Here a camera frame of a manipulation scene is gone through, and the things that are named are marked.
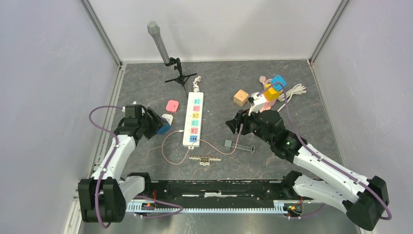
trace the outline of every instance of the yellow cube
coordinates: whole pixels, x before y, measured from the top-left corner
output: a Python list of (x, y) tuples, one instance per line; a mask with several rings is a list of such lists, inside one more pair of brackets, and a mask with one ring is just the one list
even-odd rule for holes
[(235, 104), (239, 106), (244, 106), (246, 101), (248, 100), (248, 93), (245, 92), (244, 90), (240, 89), (235, 95), (234, 95), (234, 102)]
[(274, 87), (271, 87), (269, 90), (267, 90), (267, 91), (264, 92), (264, 96), (265, 96), (265, 98), (267, 99), (267, 101), (272, 101), (272, 100), (277, 99), (277, 98), (281, 95), (281, 93), (282, 93), (282, 90), (276, 91), (276, 90), (274, 89)]

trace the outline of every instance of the pink plug adapter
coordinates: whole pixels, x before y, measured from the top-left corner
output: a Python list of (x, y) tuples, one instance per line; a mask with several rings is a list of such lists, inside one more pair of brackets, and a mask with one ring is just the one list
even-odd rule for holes
[(168, 103), (167, 103), (167, 111), (172, 112), (172, 113), (176, 113), (176, 111), (178, 110), (178, 106), (179, 106), (178, 101), (169, 100)]

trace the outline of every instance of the microphone head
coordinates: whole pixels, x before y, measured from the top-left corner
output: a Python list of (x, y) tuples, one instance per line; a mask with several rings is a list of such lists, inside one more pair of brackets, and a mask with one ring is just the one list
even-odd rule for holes
[(151, 21), (148, 23), (148, 33), (151, 35), (157, 34), (161, 31), (158, 24), (155, 21)]

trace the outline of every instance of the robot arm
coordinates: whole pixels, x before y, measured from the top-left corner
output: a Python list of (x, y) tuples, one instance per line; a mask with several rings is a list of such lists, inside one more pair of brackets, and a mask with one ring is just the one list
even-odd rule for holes
[[(234, 134), (239, 133), (243, 124), (242, 135), (249, 133), (256, 135), (270, 145), (271, 151), (277, 157), (303, 167), (324, 180), (313, 180), (292, 171), (283, 180), (285, 192), (317, 199), (336, 207), (345, 212), (356, 225), (372, 230), (384, 212), (383, 206), (364, 187), (338, 170), (351, 174), (358, 182), (368, 185), (388, 205), (385, 181), (377, 176), (369, 179), (341, 166), (303, 139), (306, 146), (321, 158), (315, 157), (303, 147), (295, 133), (285, 128), (284, 121), (277, 111), (256, 112), (258, 108), (253, 109), (255, 102), (251, 106), (252, 109), (240, 110), (233, 120), (226, 122), (231, 131)], [(338, 170), (327, 165), (326, 162), (336, 166)]]
[(100, 182), (99, 213), (103, 222), (120, 222), (125, 216), (126, 204), (145, 188), (145, 179), (140, 175), (131, 175), (119, 185), (120, 175), (126, 161), (135, 150), (142, 136), (151, 139), (167, 125), (151, 108), (142, 105), (127, 105), (125, 118), (114, 133), (119, 142), (113, 138), (108, 153), (91, 178), (82, 179), (78, 184), (80, 210), (84, 222), (97, 222), (95, 209), (95, 190), (102, 171), (105, 173)]

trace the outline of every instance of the pink cable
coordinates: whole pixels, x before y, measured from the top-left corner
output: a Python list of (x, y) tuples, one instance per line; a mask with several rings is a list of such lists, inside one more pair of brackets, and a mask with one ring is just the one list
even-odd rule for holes
[[(240, 131), (239, 131), (238, 137), (237, 137), (237, 141), (235, 142), (234, 150), (233, 150), (231, 153), (224, 153), (224, 152), (220, 151), (219, 149), (217, 149), (215, 146), (213, 146), (211, 143), (209, 143), (209, 142), (206, 141), (206, 140), (201, 140), (201, 139), (200, 139), (200, 140), (197, 140), (197, 141), (203, 141), (203, 142), (205, 142), (206, 144), (208, 144), (208, 145), (210, 145), (212, 148), (214, 148), (214, 150), (218, 151), (219, 153), (221, 153), (221, 154), (223, 154), (223, 155), (231, 155), (231, 154), (233, 154), (233, 153), (235, 152), (235, 150), (237, 149), (238, 140), (240, 139), (240, 135), (241, 135), (242, 130), (243, 130), (243, 125), (241, 124), (241, 126), (240, 126)], [(170, 164), (172, 164), (172, 165), (179, 165), (179, 164), (183, 163), (184, 160), (185, 160), (185, 158), (187, 158), (187, 155), (188, 155), (188, 152), (189, 152), (189, 149), (188, 149), (188, 150), (187, 150), (187, 153), (185, 154), (185, 157), (184, 157), (184, 158), (182, 159), (182, 161), (179, 162), (179, 163), (173, 163), (173, 162), (169, 161), (169, 160), (167, 159), (167, 157), (165, 157), (165, 154), (164, 154), (164, 143), (165, 143), (165, 141), (167, 140), (167, 138), (168, 138), (170, 135), (172, 135), (172, 134), (174, 134), (174, 133), (177, 133), (177, 132), (183, 132), (183, 131), (182, 131), (182, 130), (178, 130), (178, 131), (173, 131), (173, 132), (169, 133), (169, 134), (167, 135), (167, 137), (164, 139), (164, 141), (162, 142), (162, 147), (161, 147), (162, 156), (164, 157), (164, 159), (165, 159), (168, 163), (170, 163)]]

